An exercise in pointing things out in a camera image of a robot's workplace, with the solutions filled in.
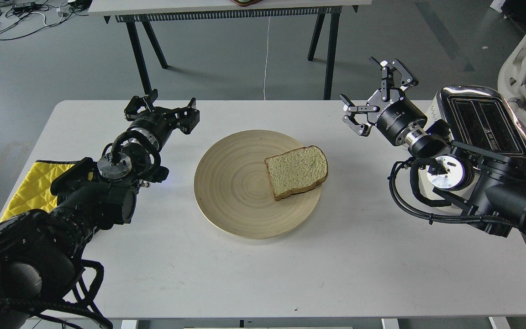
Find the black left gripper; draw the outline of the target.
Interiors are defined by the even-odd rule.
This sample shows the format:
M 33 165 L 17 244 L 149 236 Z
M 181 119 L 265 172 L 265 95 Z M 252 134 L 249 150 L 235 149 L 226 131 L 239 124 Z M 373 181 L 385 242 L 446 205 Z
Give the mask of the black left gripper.
M 186 107 L 168 109 L 154 107 L 158 90 L 154 88 L 148 95 L 133 96 L 124 108 L 126 121 L 132 122 L 129 130 L 143 134 L 157 149 L 162 149 L 175 129 L 189 135 L 200 121 L 196 98 L 191 98 Z

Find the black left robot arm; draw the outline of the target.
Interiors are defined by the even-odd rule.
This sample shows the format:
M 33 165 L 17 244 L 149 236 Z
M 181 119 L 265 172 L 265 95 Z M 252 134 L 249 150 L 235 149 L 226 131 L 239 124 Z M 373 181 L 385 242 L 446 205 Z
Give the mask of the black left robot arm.
M 82 258 L 86 244 L 99 230 L 130 223 L 139 190 L 167 179 L 159 153 L 171 133 L 188 135 L 199 123 L 195 98 L 169 109 L 154 105 L 157 96 L 134 96 L 124 109 L 130 126 L 100 159 L 83 158 L 52 182 L 55 208 L 0 223 L 0 329 L 19 329 L 30 317 L 77 328 L 47 310 L 113 327 L 94 303 L 104 267 Z

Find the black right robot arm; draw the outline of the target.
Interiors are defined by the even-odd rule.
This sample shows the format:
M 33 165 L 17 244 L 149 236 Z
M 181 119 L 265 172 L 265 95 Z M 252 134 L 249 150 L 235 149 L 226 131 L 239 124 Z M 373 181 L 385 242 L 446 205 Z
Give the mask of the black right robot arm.
M 434 122 L 407 96 L 418 80 L 394 59 L 376 61 L 380 87 L 364 106 L 340 94 L 343 122 L 367 137 L 373 127 L 410 157 L 388 177 L 395 204 L 429 223 L 467 223 L 490 235 L 526 236 L 526 136 L 503 96 L 488 87 L 444 87 Z

